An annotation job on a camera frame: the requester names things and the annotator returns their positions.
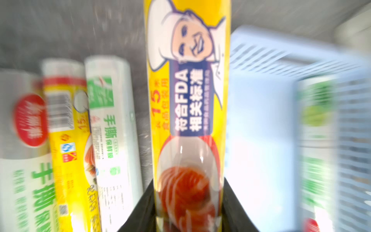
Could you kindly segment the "blue plastic basket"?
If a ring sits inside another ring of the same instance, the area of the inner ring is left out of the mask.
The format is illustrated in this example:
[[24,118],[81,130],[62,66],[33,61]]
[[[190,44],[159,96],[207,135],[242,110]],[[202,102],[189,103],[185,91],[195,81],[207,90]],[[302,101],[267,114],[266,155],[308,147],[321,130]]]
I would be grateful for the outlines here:
[[241,26],[231,35],[226,179],[260,232],[304,232],[296,84],[335,75],[334,232],[371,229],[371,59]]

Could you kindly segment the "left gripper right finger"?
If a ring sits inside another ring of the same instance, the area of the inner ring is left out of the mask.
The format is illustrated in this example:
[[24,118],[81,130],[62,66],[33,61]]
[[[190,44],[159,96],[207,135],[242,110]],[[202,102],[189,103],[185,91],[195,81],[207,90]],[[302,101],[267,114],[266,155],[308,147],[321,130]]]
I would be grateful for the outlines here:
[[224,178],[222,199],[222,232],[258,232],[259,230],[243,209],[240,201]]

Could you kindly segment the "clear white wrap roll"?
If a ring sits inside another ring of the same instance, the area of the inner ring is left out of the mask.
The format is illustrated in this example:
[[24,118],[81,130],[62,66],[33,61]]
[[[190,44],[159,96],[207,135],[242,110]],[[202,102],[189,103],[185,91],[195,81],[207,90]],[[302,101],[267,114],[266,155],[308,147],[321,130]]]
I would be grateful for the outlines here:
[[97,55],[85,68],[101,227],[116,232],[143,195],[130,65]]

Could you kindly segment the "white green wrap roll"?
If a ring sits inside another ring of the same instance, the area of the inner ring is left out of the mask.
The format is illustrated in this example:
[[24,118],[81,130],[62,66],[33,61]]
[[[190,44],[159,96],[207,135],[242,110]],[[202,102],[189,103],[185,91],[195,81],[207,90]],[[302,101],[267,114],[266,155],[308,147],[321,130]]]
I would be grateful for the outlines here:
[[1,70],[1,231],[58,230],[42,80]]
[[333,232],[335,217],[335,75],[296,84],[297,151],[303,231]]

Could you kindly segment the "yellow red wrap roll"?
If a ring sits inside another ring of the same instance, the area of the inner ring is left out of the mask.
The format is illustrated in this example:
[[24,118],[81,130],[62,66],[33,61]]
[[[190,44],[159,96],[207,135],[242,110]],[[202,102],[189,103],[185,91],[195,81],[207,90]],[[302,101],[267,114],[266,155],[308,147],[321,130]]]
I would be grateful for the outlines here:
[[220,232],[230,1],[144,1],[156,229]]

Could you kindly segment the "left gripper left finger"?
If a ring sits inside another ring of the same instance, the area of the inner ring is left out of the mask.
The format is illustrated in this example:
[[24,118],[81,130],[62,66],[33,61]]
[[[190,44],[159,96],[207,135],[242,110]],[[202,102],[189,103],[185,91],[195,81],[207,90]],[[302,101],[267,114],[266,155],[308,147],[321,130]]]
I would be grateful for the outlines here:
[[156,232],[156,207],[153,180],[118,232]]

